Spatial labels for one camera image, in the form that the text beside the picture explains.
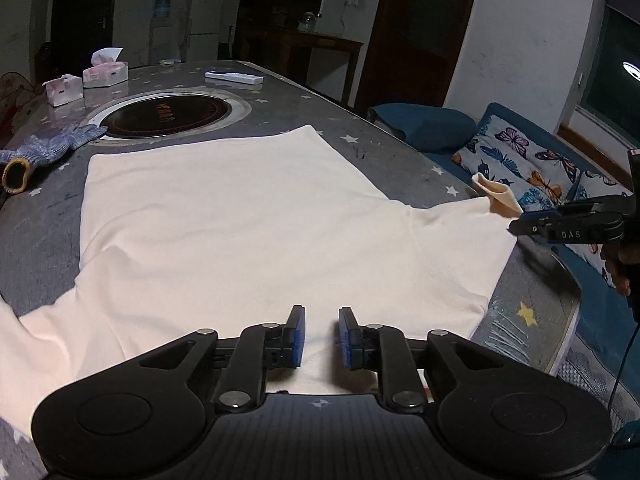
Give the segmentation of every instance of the wooden side table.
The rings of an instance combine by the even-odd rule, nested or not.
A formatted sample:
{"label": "wooden side table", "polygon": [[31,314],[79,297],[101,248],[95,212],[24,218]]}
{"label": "wooden side table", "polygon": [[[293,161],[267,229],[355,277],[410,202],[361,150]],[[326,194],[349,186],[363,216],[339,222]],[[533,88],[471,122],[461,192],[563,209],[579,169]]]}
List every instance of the wooden side table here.
{"label": "wooden side table", "polygon": [[362,43],[359,41],[345,40],[344,38],[336,38],[314,32],[299,32],[276,27],[256,27],[255,25],[240,27],[238,35],[241,39],[240,59],[243,61],[251,61],[249,59],[249,50],[252,41],[278,44],[280,48],[275,71],[283,76],[287,76],[289,56],[293,47],[325,48],[347,52],[349,54],[349,64],[344,78],[340,104],[345,107],[348,105],[353,76],[356,72],[358,56],[362,47]]}

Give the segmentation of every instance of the white remote control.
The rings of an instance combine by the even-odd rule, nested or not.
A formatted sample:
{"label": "white remote control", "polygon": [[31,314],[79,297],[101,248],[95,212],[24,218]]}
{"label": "white remote control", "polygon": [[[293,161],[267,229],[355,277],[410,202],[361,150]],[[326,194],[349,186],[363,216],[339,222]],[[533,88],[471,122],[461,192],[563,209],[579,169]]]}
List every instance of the white remote control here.
{"label": "white remote control", "polygon": [[245,83],[247,85],[259,85],[264,79],[259,75],[239,74],[236,72],[205,72],[204,77],[222,79],[222,81],[233,81],[234,83]]}

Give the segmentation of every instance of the white refrigerator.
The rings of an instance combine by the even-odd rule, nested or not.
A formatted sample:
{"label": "white refrigerator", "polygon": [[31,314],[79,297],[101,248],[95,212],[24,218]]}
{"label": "white refrigerator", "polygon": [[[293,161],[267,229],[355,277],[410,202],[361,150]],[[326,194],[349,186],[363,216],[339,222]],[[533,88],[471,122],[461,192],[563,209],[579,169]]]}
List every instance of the white refrigerator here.
{"label": "white refrigerator", "polygon": [[218,59],[223,0],[190,0],[186,60]]}

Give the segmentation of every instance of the wall outlet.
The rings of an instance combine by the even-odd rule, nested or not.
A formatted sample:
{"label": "wall outlet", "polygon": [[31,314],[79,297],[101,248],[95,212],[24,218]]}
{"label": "wall outlet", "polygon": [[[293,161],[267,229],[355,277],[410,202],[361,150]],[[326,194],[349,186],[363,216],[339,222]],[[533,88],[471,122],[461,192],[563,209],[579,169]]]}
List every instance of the wall outlet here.
{"label": "wall outlet", "polygon": [[360,0],[345,0],[344,4],[350,7],[357,7],[360,5]]}

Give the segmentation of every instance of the knit glove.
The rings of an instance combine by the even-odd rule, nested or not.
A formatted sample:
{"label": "knit glove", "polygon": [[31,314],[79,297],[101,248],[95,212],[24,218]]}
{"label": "knit glove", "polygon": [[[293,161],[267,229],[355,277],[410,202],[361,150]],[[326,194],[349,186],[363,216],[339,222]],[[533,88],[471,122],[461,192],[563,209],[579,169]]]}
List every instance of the knit glove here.
{"label": "knit glove", "polygon": [[0,150],[2,186],[8,193],[22,193],[27,189],[29,178],[40,166],[48,166],[63,156],[67,150],[77,150],[80,146],[97,139],[107,131],[104,126],[72,124],[50,139],[31,136],[15,151]]}

